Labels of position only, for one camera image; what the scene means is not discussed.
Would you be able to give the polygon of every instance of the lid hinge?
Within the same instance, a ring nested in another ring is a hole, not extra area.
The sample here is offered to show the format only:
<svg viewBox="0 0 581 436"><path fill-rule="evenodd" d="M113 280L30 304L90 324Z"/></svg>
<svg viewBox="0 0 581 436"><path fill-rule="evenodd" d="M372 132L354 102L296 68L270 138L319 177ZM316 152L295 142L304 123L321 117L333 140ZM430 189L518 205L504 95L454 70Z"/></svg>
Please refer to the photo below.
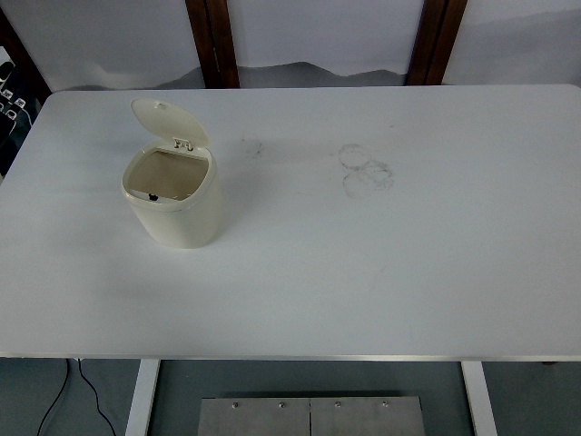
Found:
<svg viewBox="0 0 581 436"><path fill-rule="evenodd" d="M185 147L188 152L193 150L193 145L187 139L173 138L173 148Z"/></svg>

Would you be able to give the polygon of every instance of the trash can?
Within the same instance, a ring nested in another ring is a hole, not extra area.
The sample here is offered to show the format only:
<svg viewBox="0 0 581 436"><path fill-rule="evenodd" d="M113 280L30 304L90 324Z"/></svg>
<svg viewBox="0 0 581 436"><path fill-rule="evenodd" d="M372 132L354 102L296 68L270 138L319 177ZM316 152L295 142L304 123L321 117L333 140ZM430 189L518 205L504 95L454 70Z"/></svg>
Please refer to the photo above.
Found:
<svg viewBox="0 0 581 436"><path fill-rule="evenodd" d="M185 109L159 100L131 103L139 122L160 139L127 165L122 188L158 243L176 248L207 244L222 223L222 188L202 125Z"/></svg>

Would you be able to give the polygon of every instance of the circular stain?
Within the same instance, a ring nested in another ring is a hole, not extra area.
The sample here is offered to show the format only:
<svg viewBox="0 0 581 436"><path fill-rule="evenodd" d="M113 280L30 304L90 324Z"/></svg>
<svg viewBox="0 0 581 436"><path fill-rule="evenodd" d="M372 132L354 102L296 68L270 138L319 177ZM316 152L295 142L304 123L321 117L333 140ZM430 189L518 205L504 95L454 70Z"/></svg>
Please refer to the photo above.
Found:
<svg viewBox="0 0 581 436"><path fill-rule="evenodd" d="M346 144L339 150L339 162L351 171L358 171L371 161L369 152L358 144Z"/></svg>

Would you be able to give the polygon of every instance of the brown wooden frame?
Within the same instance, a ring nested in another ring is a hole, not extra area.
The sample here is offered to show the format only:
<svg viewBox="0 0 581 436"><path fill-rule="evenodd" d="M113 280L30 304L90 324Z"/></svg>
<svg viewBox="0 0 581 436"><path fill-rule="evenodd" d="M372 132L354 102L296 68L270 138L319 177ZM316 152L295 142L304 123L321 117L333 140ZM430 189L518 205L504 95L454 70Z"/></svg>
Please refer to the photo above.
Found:
<svg viewBox="0 0 581 436"><path fill-rule="evenodd" d="M240 88L226 0L185 0L206 88Z"/></svg>
<svg viewBox="0 0 581 436"><path fill-rule="evenodd" d="M442 84L468 0L425 0L406 85Z"/></svg>
<svg viewBox="0 0 581 436"><path fill-rule="evenodd" d="M2 8L0 8L0 45L4 47L12 62L14 62L18 72L26 80L28 86L41 104L52 94L51 89L46 84L43 76L36 68L14 28L6 18Z"/></svg>

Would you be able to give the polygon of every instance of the metal plate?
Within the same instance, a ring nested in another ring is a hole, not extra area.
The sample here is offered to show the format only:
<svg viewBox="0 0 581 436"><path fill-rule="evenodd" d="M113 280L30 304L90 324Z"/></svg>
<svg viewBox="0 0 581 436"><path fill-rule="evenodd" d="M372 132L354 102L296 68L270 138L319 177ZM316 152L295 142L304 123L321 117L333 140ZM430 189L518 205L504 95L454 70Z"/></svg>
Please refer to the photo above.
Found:
<svg viewBox="0 0 581 436"><path fill-rule="evenodd" d="M424 436L419 397L310 399L311 436Z"/></svg>
<svg viewBox="0 0 581 436"><path fill-rule="evenodd" d="M198 436L309 436L308 398L203 399Z"/></svg>
<svg viewBox="0 0 581 436"><path fill-rule="evenodd" d="M419 397L203 399L199 436L424 436Z"/></svg>

